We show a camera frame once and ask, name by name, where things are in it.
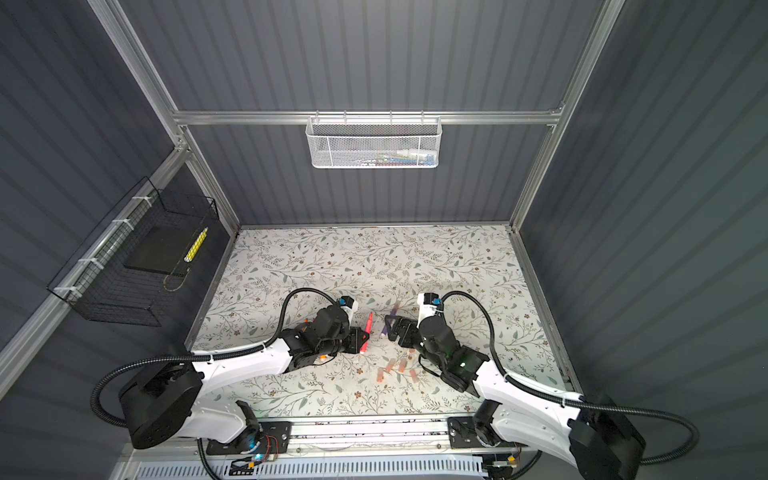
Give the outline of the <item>pink marker pen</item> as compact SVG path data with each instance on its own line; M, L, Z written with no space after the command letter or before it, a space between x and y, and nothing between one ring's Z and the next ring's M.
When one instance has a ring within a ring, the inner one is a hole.
M371 331L372 331L372 327L373 327L373 321L374 321L374 314L373 314L373 312L370 312L370 313L368 314L368 317L367 317L367 320L366 320L366 323L365 323L365 327L364 327L364 331L365 331L365 332L366 332L366 333L367 333L369 336L370 336L370 333L371 333Z

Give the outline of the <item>purple marker pen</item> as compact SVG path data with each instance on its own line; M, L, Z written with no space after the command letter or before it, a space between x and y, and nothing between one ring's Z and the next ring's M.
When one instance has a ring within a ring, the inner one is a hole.
M393 321L394 321L395 317L397 316L398 309L399 309L399 304L395 303L392 306L390 312L384 316L384 324L383 324L381 332L380 332L380 335L382 337L387 337L388 336L388 334L389 334L389 332L390 332L390 330L392 328Z

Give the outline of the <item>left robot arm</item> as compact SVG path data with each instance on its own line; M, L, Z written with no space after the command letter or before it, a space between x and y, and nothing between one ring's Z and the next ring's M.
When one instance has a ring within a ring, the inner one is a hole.
M315 318L278 333L256 352L243 349L205 352L201 362L171 361L139 369L120 391L119 401L131 444L149 449L169 439L207 439L229 451L267 449L268 435L247 402L237 408L205 407L201 396L247 379L281 375L315 366L325 356L358 354L370 333L351 324L354 301L342 297Z

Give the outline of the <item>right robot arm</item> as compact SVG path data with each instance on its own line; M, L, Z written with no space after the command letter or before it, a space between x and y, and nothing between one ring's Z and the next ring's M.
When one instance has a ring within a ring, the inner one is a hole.
M502 373L488 355L460 344L439 315L388 315L388 338L416 350L440 380L482 400L473 416L481 443L521 443L556 457L584 479L633 479L646 443L621 413L583 407L579 394Z

